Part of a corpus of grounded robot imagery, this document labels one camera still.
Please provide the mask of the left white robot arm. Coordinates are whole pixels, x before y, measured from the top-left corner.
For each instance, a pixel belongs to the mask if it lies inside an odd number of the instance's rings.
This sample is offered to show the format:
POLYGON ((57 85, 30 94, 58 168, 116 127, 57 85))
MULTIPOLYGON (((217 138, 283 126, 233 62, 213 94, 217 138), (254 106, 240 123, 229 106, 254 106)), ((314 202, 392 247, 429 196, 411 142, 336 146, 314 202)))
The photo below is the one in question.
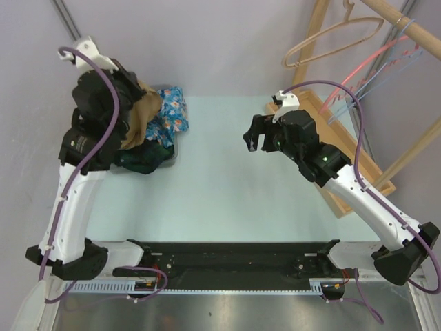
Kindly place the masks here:
POLYGON ((81 73, 72 91, 76 108, 59 152, 59 186, 43 239, 26 250, 27 260, 65 281, 92 280, 128 263, 139 276, 152 258, 131 241, 86 237, 94 200, 114 156, 132 138, 130 114, 146 94, 133 72, 116 59, 81 73))

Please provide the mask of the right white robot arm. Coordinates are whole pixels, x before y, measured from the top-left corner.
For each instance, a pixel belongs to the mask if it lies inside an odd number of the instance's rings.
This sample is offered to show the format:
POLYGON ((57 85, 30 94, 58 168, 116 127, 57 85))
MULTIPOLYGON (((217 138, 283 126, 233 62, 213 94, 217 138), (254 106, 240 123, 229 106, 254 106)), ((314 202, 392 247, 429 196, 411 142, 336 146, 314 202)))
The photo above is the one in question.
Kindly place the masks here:
POLYGON ((431 222, 420 224, 406 216, 375 188, 368 188, 350 158, 320 140, 307 111, 289 111, 281 117, 253 116, 243 135, 250 152, 256 151, 260 135, 265 137, 265 152, 281 152, 294 161, 306 180, 344 200, 379 238, 377 242, 334 241, 318 259, 323 275, 333 277, 347 268, 366 269, 392 284, 404 285, 433 254, 439 229, 431 222))

